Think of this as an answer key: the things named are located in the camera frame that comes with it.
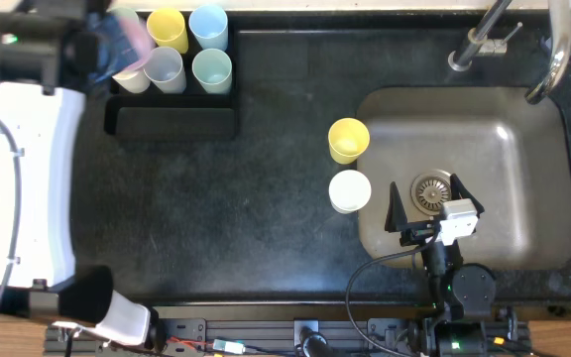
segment faucet spout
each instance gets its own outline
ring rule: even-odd
[[[571,54],[571,16],[568,0],[548,0],[552,27],[552,53],[547,73],[540,83],[531,87],[525,100],[537,104],[561,81]]]

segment stainless steel sink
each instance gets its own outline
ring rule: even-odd
[[[460,239],[465,262],[493,269],[552,269],[571,259],[571,174],[563,120],[549,99],[527,104],[524,88],[386,88],[365,98],[357,118],[371,143],[358,170],[372,184],[359,211],[365,249],[401,248],[385,231],[390,183],[409,221],[447,199],[457,174],[486,212]],[[409,267],[410,258],[392,261]]]

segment drain strainer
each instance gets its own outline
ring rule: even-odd
[[[430,170],[413,180],[411,198],[413,204],[425,214],[436,215],[442,204],[451,199],[451,177],[442,170]]]

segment countertop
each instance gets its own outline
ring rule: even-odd
[[[477,14],[236,14],[240,130],[233,141],[121,142],[103,132],[105,101],[88,97],[74,151],[71,234],[77,263],[108,265],[115,289],[157,303],[339,301],[371,260],[356,214],[334,211],[331,178],[346,169],[326,135],[388,86],[529,86],[547,67],[545,14],[509,14],[523,29],[499,59],[457,73],[446,63]],[[571,64],[551,95],[571,157]],[[571,262],[496,272],[498,302],[571,302]],[[375,267],[355,299],[428,301],[423,277]]]

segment faucet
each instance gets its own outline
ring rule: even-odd
[[[457,51],[448,57],[451,68],[457,71],[468,70],[475,56],[503,55],[508,40],[520,28],[517,27],[503,40],[489,40],[488,33],[504,14],[512,0],[497,0],[484,15],[477,28],[471,29]],[[550,26],[552,27],[552,53],[547,73],[539,84],[531,87],[525,100],[537,104],[561,81],[571,54],[571,16],[569,0],[548,0]]]

